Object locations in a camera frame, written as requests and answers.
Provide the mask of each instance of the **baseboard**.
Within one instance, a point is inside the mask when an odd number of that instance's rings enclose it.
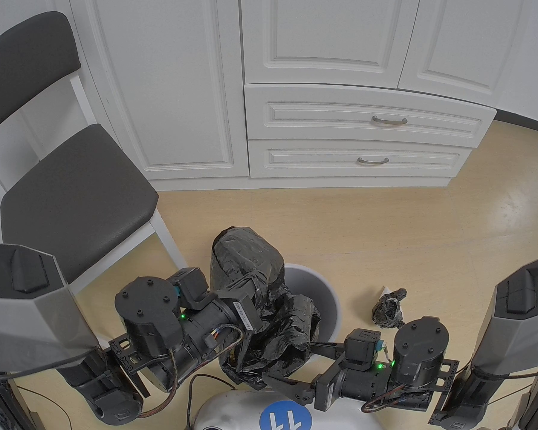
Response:
[[[177,178],[150,180],[156,191],[247,190],[269,188],[368,188],[446,186],[447,176],[307,176],[283,178],[249,178],[223,176],[215,178]]]
[[[538,131],[538,121],[532,118],[527,118],[526,116],[512,113],[510,111],[497,110],[494,119],[504,123],[510,123],[512,125],[521,125],[523,127],[527,127],[528,129]]]

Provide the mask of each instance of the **chair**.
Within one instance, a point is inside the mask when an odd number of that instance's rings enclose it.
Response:
[[[158,193],[96,123],[79,68],[62,13],[38,14],[0,36],[0,124],[65,76],[88,123],[10,190],[0,184],[3,242],[56,256],[74,293],[153,233],[186,267],[156,208]]]

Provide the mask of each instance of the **chair backrest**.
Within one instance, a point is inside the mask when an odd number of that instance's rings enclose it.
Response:
[[[48,11],[0,35],[0,124],[51,84],[80,68],[68,19]]]

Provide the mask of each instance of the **drawer handle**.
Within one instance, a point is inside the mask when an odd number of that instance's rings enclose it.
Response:
[[[358,158],[357,162],[358,164],[373,164],[373,165],[386,164],[388,162],[388,158],[384,158],[382,161],[366,161],[365,159]]]
[[[402,118],[400,121],[390,121],[388,119],[379,119],[377,115],[373,116],[373,121],[375,123],[382,123],[384,125],[405,125],[409,121],[406,118]]]

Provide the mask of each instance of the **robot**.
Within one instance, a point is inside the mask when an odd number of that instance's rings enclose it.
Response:
[[[102,349],[56,259],[0,244],[0,387],[8,390],[15,377],[55,368],[102,422],[121,426],[149,417],[188,376],[231,355],[247,333],[260,330],[255,301],[262,295],[254,281],[247,275],[213,292],[198,268],[168,279],[138,277],[115,297],[126,332]],[[265,373],[272,390],[218,395],[202,407],[193,428],[322,430],[341,424],[380,430],[373,412],[427,411],[439,393],[429,424],[468,430],[482,420],[503,381],[535,377],[504,428],[538,430],[538,372],[513,375],[538,367],[538,260],[496,285],[474,354],[463,368],[445,358],[449,333],[436,317],[402,326],[390,362],[377,358],[385,346],[380,337],[358,328],[343,343],[312,343],[314,354],[334,363],[311,383]],[[162,405],[142,410],[149,391],[139,374],[168,392]]]

